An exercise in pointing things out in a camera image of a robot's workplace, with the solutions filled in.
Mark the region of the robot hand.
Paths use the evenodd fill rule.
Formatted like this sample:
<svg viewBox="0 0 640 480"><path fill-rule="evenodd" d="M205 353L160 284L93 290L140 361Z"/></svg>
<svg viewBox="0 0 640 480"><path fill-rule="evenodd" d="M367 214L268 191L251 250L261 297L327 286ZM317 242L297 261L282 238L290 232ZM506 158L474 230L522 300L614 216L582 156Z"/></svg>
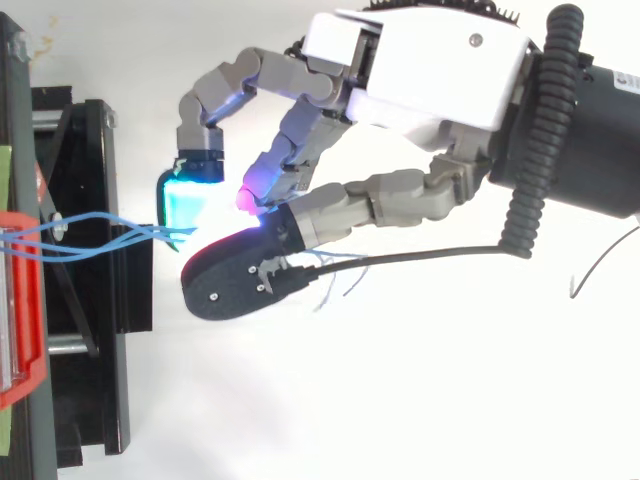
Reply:
<svg viewBox="0 0 640 480"><path fill-rule="evenodd" d="M262 310L321 275L290 256L359 227L441 220L471 200L527 80L529 48L517 22L489 1L380 1L319 13L287 51L247 47L202 75L179 103L169 179L220 181L221 125L259 92L292 107L237 193L238 209L257 225L202 247L184 265L188 311L223 321ZM322 155L360 124L430 153L428 170L311 188Z"/></svg>

